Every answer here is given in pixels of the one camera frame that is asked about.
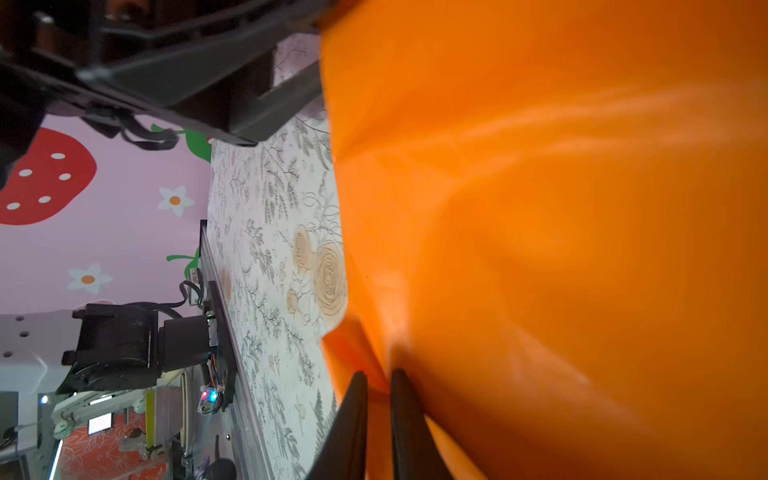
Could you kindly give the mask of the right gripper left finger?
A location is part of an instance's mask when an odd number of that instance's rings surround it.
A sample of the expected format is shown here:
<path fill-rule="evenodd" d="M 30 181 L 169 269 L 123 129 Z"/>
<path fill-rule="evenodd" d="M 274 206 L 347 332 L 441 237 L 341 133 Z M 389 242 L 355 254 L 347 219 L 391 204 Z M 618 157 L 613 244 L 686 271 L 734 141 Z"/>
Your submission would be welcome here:
<path fill-rule="evenodd" d="M 352 376 L 329 434 L 307 479 L 363 480 L 366 476 L 368 379 Z"/>

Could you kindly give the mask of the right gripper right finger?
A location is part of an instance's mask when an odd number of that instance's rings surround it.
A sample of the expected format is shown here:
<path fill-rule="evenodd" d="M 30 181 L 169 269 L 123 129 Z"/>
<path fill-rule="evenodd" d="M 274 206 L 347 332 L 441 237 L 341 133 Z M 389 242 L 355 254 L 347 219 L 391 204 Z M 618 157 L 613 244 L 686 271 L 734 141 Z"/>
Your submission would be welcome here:
<path fill-rule="evenodd" d="M 452 480 L 416 391 L 402 369 L 392 372 L 390 409 L 394 479 Z"/>

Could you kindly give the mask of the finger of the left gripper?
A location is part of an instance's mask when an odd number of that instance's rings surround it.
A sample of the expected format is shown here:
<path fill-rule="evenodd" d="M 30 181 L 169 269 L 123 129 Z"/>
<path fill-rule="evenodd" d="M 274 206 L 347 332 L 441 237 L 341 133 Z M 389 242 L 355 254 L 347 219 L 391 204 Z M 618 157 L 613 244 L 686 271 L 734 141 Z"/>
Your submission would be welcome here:
<path fill-rule="evenodd" d="M 5 1 L 1 112 L 29 142 L 47 116 L 101 134 L 140 115 L 203 136 L 263 142 L 322 93 L 311 64 L 274 77 L 278 45 L 318 34 L 329 1 Z"/>

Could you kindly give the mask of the orange wrapping paper sheet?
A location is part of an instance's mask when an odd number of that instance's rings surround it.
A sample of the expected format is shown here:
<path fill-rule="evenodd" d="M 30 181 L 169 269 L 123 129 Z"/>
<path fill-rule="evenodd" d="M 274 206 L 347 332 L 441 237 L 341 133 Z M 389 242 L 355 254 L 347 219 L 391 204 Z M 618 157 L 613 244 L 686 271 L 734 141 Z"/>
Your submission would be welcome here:
<path fill-rule="evenodd" d="M 767 475 L 767 5 L 343 1 L 321 40 L 368 374 L 457 479 Z"/>

